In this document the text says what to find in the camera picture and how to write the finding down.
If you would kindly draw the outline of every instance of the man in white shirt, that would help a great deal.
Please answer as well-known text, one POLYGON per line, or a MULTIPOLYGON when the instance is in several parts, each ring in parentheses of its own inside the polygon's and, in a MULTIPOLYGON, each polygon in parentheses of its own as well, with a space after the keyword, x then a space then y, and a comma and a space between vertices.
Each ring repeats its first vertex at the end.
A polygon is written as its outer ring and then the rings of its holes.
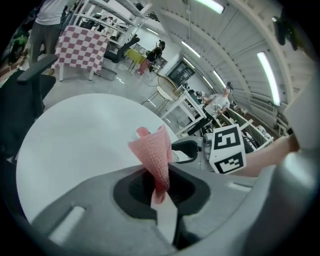
POLYGON ((206 115, 206 118, 201 119, 191 130, 187 133, 182 133, 181 137, 187 137, 193 135, 196 131, 200 130, 203 126, 206 126, 212 120, 214 121, 219 114, 222 114, 230 107, 230 101, 228 100, 228 96, 234 88, 232 84, 228 82, 224 89, 223 94, 213 94, 209 98, 204 97, 204 105, 203 111, 206 115))
POLYGON ((60 20, 62 12, 69 0, 45 0, 40 7, 32 26, 30 36, 29 64, 38 61, 40 48, 44 43, 47 54, 54 54, 59 38, 60 20))

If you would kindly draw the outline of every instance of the fluorescent light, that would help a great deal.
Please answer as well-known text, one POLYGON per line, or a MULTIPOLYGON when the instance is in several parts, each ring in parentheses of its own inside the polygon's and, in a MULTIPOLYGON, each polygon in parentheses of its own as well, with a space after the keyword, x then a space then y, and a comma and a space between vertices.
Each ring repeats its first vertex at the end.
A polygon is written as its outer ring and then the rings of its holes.
POLYGON ((218 78, 218 80, 220 81, 220 83, 223 85, 223 88, 226 88, 226 85, 224 83, 224 81, 222 81, 222 79, 220 78, 220 76, 218 75, 218 73, 214 70, 213 73, 215 74, 215 76, 218 78))
POLYGON ((262 64, 262 67, 264 69, 264 72, 266 74, 266 77, 269 81, 269 85, 271 88, 271 93, 272 93, 272 98, 273 98, 273 103, 277 106, 280 106, 281 101, 279 97, 279 92, 278 92, 278 86, 275 78, 275 74, 272 71, 271 65, 269 63, 269 60, 267 58, 267 55, 265 54, 264 51, 257 53, 258 59, 262 64))
POLYGON ((148 99, 148 101, 149 101, 152 105, 154 105, 155 108, 157 107, 155 104, 152 103, 152 101, 151 101, 150 99, 148 99))
POLYGON ((223 5, 213 0, 196 0, 196 1, 205 5, 206 7, 209 7, 210 9, 214 10, 218 14, 222 14, 222 12, 225 9, 223 5))
POLYGON ((151 30, 150 28, 146 28, 146 29, 149 30, 149 31, 152 32, 152 33, 155 33, 156 35, 159 35, 157 32, 151 30))
POLYGON ((183 59, 184 59, 184 61, 186 62, 186 63, 188 63, 189 64, 189 66, 191 67, 191 68, 195 68, 195 66, 194 65, 192 65, 185 57, 183 57, 183 59))
POLYGON ((122 81, 121 81, 121 79, 120 79, 119 77, 116 77, 116 79, 118 79, 118 80, 120 81, 120 83, 123 83, 123 84, 124 84, 124 82, 122 82, 122 81))
POLYGON ((189 45, 187 45, 184 41, 181 41, 181 43, 187 47, 191 52, 193 52, 195 55, 197 55, 198 58, 200 58, 200 54, 197 53, 194 49, 192 49, 189 45))
POLYGON ((207 84, 213 89, 212 85, 208 82, 208 80, 203 76, 203 79, 207 82, 207 84))

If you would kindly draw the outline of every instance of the chair armrest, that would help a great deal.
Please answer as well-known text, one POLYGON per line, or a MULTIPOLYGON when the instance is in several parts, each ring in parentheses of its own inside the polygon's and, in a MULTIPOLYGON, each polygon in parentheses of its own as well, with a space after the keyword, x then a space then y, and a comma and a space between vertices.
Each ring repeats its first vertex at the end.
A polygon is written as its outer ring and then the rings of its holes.
POLYGON ((16 81, 18 85, 26 85, 28 82, 39 77, 41 73, 45 71, 47 68, 51 67, 51 65, 55 63, 57 59, 58 57, 56 55, 48 54, 43 59, 34 63, 17 78, 16 81))
POLYGON ((171 149, 175 151, 181 151, 191 158, 190 160, 187 160, 187 161, 177 162, 177 164, 191 163, 194 160, 196 160, 198 157, 198 152, 199 152, 198 144, 192 140, 175 142, 171 144, 171 149))

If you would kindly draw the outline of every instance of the white floor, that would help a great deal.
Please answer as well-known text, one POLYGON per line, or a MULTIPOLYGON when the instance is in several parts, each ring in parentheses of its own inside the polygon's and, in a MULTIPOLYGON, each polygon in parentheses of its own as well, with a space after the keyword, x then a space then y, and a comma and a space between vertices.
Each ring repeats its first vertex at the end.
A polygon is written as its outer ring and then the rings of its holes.
MULTIPOLYGON (((155 73, 150 73, 148 70, 141 76, 135 72, 136 68, 134 71, 128 70, 127 66, 129 65, 130 61, 113 67, 113 70, 118 74, 114 81, 108 81, 97 75, 94 75, 93 80, 90 81, 90 72, 88 70, 66 66, 64 68, 63 81, 60 82, 58 79, 59 70, 56 70, 55 76, 57 81, 43 100, 45 110, 70 97, 93 93, 113 94, 141 104, 157 90, 156 87, 151 86, 158 85, 158 77, 155 73)), ((146 102, 143 105, 160 116, 158 107, 163 101, 164 99, 158 95, 152 100, 152 103, 146 102)), ((178 132, 178 120, 182 126, 185 126, 189 122, 187 115, 179 108, 176 108, 164 119, 166 124, 175 133, 178 132)))

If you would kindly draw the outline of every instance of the pink towel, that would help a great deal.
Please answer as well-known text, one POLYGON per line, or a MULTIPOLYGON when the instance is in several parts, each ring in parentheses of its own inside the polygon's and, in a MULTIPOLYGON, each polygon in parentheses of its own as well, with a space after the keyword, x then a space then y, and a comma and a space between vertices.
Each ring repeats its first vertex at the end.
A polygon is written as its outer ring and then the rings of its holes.
POLYGON ((165 125, 159 127, 155 133, 147 128, 136 130, 140 139, 129 142, 128 146, 143 166, 154 176, 155 202, 161 204, 169 190, 168 163, 172 162, 171 141, 165 125))

